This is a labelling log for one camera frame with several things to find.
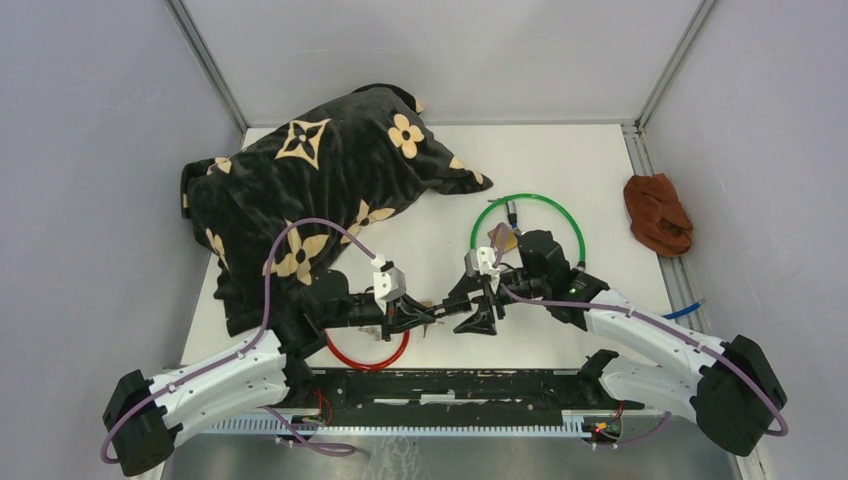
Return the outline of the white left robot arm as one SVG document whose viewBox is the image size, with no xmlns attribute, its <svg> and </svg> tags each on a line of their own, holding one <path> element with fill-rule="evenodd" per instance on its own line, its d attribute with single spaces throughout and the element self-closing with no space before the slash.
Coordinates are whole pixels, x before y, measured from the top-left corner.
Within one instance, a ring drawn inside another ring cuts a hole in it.
<svg viewBox="0 0 848 480">
<path fill-rule="evenodd" d="M 396 268 L 376 272 L 363 293 L 350 292 L 347 277 L 328 270 L 236 345 L 151 378 L 140 370 L 124 375 L 103 413 L 101 459 L 132 477 L 227 417 L 281 402 L 303 406 L 316 388 L 306 360 L 326 346 L 327 330 L 376 326 L 389 339 L 434 323 L 434 311 L 407 294 Z"/>
</svg>

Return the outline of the red cable lock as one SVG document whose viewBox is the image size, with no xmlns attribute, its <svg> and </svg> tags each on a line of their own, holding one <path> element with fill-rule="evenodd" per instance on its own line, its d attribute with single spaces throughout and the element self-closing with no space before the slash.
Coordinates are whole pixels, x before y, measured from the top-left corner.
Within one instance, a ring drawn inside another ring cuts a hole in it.
<svg viewBox="0 0 848 480">
<path fill-rule="evenodd" d="M 410 333 L 384 340 L 377 327 L 349 327 L 326 331 L 327 348 L 344 366 L 360 371 L 379 371 L 396 363 L 405 353 Z"/>
</svg>

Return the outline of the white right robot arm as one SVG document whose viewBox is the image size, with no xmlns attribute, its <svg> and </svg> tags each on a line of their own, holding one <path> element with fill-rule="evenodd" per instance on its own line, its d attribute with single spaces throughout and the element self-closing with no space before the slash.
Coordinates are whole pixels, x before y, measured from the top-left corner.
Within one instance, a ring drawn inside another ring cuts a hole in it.
<svg viewBox="0 0 848 480">
<path fill-rule="evenodd" d="M 602 408 L 632 401 L 684 418 L 715 445 L 748 456 L 765 436 L 784 437 L 786 393 L 761 346 L 737 335 L 723 340 L 643 309 L 603 280 L 571 266 L 549 231 L 518 240 L 521 265 L 500 267 L 496 244 L 473 248 L 465 273 L 439 303 L 437 316 L 467 313 L 454 331 L 495 335 L 510 304 L 540 306 L 556 320 L 605 337 L 646 358 L 594 356 L 577 382 L 580 400 Z"/>
</svg>

